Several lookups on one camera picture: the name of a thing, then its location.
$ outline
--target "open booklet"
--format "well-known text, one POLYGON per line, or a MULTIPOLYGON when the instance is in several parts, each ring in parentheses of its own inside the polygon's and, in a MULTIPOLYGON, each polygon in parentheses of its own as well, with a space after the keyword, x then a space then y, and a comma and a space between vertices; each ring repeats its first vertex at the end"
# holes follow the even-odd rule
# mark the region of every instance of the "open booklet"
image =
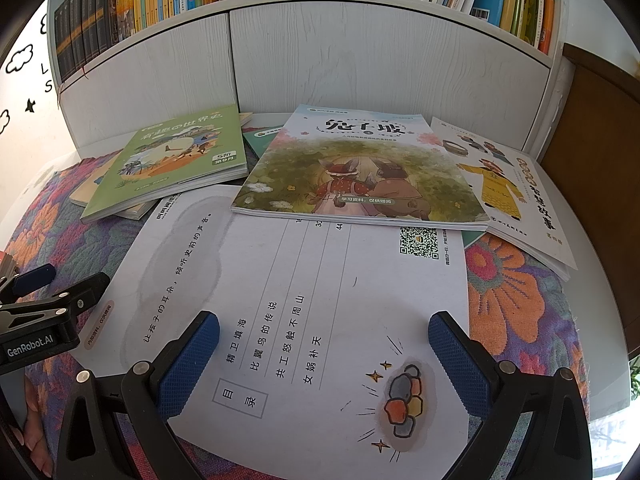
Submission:
POLYGON ((431 127, 489 215, 487 231, 568 280, 577 266, 533 160, 435 117, 431 127))
POLYGON ((468 331, 460 232, 237 215, 237 193, 162 200, 73 356, 123 373, 210 310, 220 342, 178 436, 292 480, 442 478, 468 416, 427 325, 448 310, 468 331))
POLYGON ((421 115, 307 105, 273 138, 232 210, 474 231, 488 222, 421 115))

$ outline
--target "barcode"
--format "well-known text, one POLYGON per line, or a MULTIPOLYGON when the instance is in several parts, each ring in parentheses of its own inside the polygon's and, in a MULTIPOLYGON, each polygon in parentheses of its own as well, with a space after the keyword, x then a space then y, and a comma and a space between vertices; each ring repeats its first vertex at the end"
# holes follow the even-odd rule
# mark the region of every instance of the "barcode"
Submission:
POLYGON ((474 7, 471 9, 471 15, 476 18, 480 18, 484 22, 489 21, 489 9, 478 9, 477 7, 474 7))

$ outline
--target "blue rubber pad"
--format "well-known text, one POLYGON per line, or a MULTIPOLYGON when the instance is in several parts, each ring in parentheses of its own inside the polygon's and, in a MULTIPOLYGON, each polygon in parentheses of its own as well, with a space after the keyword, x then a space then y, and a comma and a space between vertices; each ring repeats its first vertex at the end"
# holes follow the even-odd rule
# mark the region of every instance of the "blue rubber pad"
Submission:
POLYGON ((491 388, 462 343, 438 315, 429 321, 429 343, 469 415, 486 420, 491 411, 491 388))
POLYGON ((218 318, 209 313, 159 383, 156 407, 162 420, 180 414, 219 339, 218 318))

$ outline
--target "floral tablecloth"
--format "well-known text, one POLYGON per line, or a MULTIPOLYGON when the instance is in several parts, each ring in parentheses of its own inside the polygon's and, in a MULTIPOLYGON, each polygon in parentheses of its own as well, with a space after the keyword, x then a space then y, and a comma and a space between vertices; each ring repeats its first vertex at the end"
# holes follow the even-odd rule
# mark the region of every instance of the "floral tablecloth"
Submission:
MULTIPOLYGON (((113 277, 142 228, 140 221, 109 217, 88 225, 79 221, 82 208, 69 194, 110 155, 89 158, 57 173, 25 213, 6 250, 20 270, 50 263, 56 279, 36 297, 102 270, 113 277)), ((544 265, 500 238, 485 234, 466 249, 470 335, 497 360, 508 359, 523 372, 552 375, 569 367, 578 378, 588 410, 588 387, 582 349, 558 277, 544 265)), ((79 326, 86 315, 79 319, 79 326)), ((80 365, 68 353, 31 365, 27 375, 36 386, 49 449, 55 461, 66 398, 80 365)), ((130 452, 143 479, 155 478, 125 416, 120 419, 130 452)), ((517 453, 518 439, 503 457, 496 478, 505 476, 517 453)), ((182 445, 207 479, 271 478, 208 453, 182 445)))

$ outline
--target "white wall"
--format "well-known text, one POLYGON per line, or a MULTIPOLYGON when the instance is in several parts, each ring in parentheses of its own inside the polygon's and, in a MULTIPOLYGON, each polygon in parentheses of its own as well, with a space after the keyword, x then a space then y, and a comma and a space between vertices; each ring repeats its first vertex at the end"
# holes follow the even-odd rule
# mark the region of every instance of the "white wall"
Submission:
POLYGON ((46 12, 44 2, 0 69, 0 219, 46 162, 75 150, 51 81, 46 12))
POLYGON ((635 74, 640 54, 626 30, 604 0, 569 0, 565 43, 635 74))

